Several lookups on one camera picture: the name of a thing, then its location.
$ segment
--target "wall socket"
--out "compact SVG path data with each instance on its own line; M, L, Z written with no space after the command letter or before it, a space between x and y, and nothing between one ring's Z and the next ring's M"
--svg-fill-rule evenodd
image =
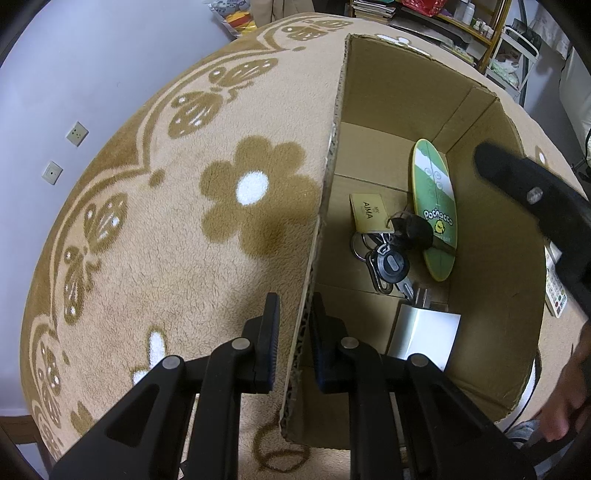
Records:
M61 175L62 171L64 171L63 168L61 168L57 163L53 163L51 161L51 162L49 162L49 165L47 166L47 168L45 169L45 172L43 172L43 175L41 175L41 177L47 183L51 183L52 185L55 185L57 182L57 179Z
M88 130L84 128L80 122L76 122L76 124L72 127L72 130L70 130L66 135L66 138L78 147L87 135Z

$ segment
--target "cardboard box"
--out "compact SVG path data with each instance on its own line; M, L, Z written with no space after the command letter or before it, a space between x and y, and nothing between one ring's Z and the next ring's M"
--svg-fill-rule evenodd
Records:
M349 334L387 351L402 295L375 293L365 265L350 252L351 193L380 193L388 213L412 206L409 171L414 143L430 140L450 171L457 203L457 257L437 283L422 256L410 279L462 319L446 374L497 421L516 406L530 376L544 314L544 243L536 222L475 173L473 151L491 140L525 156L498 96L428 54L376 37L348 37L337 96L336 135L329 152L321 231L310 285ZM322 395L310 347L294 350L284 409L284 435L318 447L348 447L346 395Z

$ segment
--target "person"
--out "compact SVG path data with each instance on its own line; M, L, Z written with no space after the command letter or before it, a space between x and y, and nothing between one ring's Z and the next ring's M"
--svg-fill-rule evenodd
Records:
M591 355L591 324L585 323L579 344L562 369L554 391L537 414L540 431L548 442L564 437L572 423L577 432L591 414L587 401L587 387L581 364Z

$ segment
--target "card tag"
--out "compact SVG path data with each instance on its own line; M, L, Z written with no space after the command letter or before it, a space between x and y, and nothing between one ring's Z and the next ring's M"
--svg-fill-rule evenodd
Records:
M391 233L388 212L379 193L352 193L349 195L355 217L355 228L360 233Z

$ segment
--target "bottle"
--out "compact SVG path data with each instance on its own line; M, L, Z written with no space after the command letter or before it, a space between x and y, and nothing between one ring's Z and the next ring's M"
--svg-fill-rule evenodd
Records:
M473 3L469 3L466 6L466 11L464 12L464 17L462 18L462 22L464 22L466 25L470 25L472 23L472 17L474 16L474 4Z
M456 11L453 13L453 19L461 22L466 12L468 0L458 0Z

